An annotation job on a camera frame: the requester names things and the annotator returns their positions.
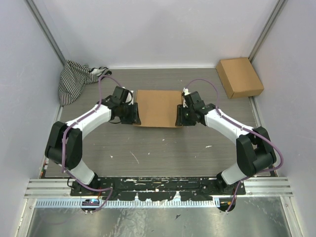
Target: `gray floor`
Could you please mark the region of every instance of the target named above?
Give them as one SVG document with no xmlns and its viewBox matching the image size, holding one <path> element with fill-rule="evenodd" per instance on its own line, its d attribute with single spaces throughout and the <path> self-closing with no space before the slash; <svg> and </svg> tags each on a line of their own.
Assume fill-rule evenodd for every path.
<svg viewBox="0 0 316 237">
<path fill-rule="evenodd" d="M 113 77 L 130 90 L 182 90 L 192 79 L 215 83 L 219 107 L 234 119 L 255 126 L 248 98 L 228 99 L 215 69 L 113 70 Z M 73 104 L 65 106 L 61 121 L 73 120 L 98 101 L 96 84 L 87 85 Z M 115 83 L 102 81 L 102 94 L 112 94 Z M 215 103 L 214 89 L 202 81 L 190 86 L 205 103 Z M 146 128 L 103 124 L 83 141 L 83 159 L 99 176 L 215 176 L 236 161 L 236 148 L 219 132 L 201 124 L 183 128 Z M 47 177 L 62 176 L 48 165 Z"/>
<path fill-rule="evenodd" d="M 36 208 L 28 237 L 290 237 L 278 197 L 237 199 L 217 208 Z"/>
</svg>

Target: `black mounting plate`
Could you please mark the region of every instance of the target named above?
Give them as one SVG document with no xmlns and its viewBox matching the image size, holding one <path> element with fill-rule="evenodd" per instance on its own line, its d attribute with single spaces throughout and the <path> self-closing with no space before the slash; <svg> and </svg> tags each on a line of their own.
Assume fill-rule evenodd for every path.
<svg viewBox="0 0 316 237">
<path fill-rule="evenodd" d="M 172 200 L 179 192 L 181 201 L 212 200 L 212 195 L 221 195 L 216 189 L 214 177 L 100 177 L 100 189 L 113 188 L 109 200 L 139 200 L 152 201 Z M 102 196 L 107 192 L 85 192 L 77 182 L 73 182 L 71 196 Z M 238 195 L 246 194 L 244 187 L 237 191 Z"/>
</svg>

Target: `robotic arm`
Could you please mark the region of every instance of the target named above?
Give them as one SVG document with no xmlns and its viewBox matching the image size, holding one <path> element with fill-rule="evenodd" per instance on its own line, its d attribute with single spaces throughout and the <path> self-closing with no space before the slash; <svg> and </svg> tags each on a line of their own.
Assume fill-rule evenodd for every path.
<svg viewBox="0 0 316 237">
<path fill-rule="evenodd" d="M 76 123 L 67 134 L 65 168 L 93 189 L 99 188 L 98 176 L 82 160 L 82 140 L 99 125 L 115 117 L 119 117 L 123 124 L 140 124 L 137 103 L 133 103 L 132 92 L 125 88 L 117 86 L 113 95 L 103 99 L 97 109 L 98 106 L 95 105 L 90 111 L 72 121 L 56 122 L 51 129 L 45 149 L 45 156 L 61 166 L 63 134 L 71 124 Z M 90 116 L 80 119 L 91 112 L 93 113 Z"/>
<path fill-rule="evenodd" d="M 246 131 L 255 131 L 270 140 L 266 129 L 246 126 L 224 114 L 215 105 L 206 105 L 198 92 L 185 91 L 184 104 L 178 105 L 176 124 L 192 126 L 198 122 L 219 131 L 236 145 L 237 162 L 216 176 L 217 188 L 223 193 L 231 192 L 237 181 L 257 174 L 277 160 L 272 146 Z"/>
</svg>

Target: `cardboard box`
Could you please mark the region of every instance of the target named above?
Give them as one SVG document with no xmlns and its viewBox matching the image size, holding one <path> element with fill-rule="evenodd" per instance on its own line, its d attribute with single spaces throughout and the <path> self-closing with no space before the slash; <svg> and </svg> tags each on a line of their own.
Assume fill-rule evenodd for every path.
<svg viewBox="0 0 316 237">
<path fill-rule="evenodd" d="M 182 92 L 174 90 L 138 90 L 136 102 L 141 127 L 176 127 L 177 105 Z"/>
<path fill-rule="evenodd" d="M 228 98 L 260 95 L 264 89 L 248 58 L 220 60 L 216 70 Z"/>
</svg>

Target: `open cardboard box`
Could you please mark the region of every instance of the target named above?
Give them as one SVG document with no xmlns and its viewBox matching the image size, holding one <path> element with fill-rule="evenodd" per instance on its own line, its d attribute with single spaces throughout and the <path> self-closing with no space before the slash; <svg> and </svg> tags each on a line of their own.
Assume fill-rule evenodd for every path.
<svg viewBox="0 0 316 237">
<path fill-rule="evenodd" d="M 178 127 L 177 106 L 182 92 L 177 90 L 138 90 L 136 94 L 140 127 Z"/>
</svg>

